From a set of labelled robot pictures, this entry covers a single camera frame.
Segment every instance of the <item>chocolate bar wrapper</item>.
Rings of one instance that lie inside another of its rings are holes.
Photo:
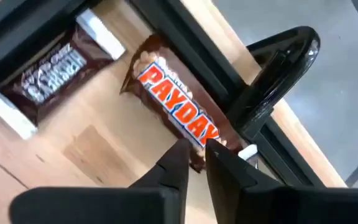
[[[121,93],[126,91],[158,113],[174,135],[193,143],[190,165],[198,172],[205,165],[206,139],[216,139],[235,152],[247,145],[194,75],[156,34],[133,56],[121,88]]]
[[[27,139],[65,98],[117,60],[125,51],[93,12],[76,24],[17,75],[0,83],[0,116]]]

